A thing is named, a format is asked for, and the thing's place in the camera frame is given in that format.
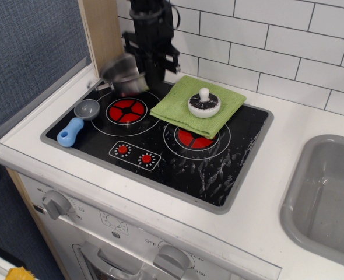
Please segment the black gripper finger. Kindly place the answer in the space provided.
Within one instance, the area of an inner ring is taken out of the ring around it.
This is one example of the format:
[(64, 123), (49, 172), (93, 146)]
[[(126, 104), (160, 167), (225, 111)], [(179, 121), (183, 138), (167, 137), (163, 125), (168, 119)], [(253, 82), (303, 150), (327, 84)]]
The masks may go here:
[(156, 88), (164, 81), (166, 70), (162, 67), (159, 60), (148, 58), (145, 62), (146, 82), (149, 89)]
[(135, 52), (134, 56), (139, 73), (146, 73), (147, 56), (143, 52)]

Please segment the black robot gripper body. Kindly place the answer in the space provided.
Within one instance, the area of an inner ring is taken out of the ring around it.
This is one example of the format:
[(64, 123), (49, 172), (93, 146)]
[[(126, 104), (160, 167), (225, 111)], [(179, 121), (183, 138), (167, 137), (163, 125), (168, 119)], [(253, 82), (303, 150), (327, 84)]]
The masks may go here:
[(161, 69), (178, 72), (180, 52), (172, 45), (174, 37), (173, 13), (171, 11), (130, 11), (134, 23), (133, 33), (123, 32), (125, 50), (140, 61), (151, 61)]

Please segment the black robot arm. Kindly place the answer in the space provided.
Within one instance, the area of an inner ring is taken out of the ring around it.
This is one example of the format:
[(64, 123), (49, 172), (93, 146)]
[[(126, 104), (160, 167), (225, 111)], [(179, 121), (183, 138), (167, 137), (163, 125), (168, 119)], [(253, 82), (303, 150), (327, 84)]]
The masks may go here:
[(180, 52), (172, 45), (174, 37), (173, 6), (168, 1), (131, 1), (130, 17), (134, 32), (124, 32), (125, 51), (134, 55), (139, 72), (153, 89), (165, 78), (166, 71), (180, 70)]

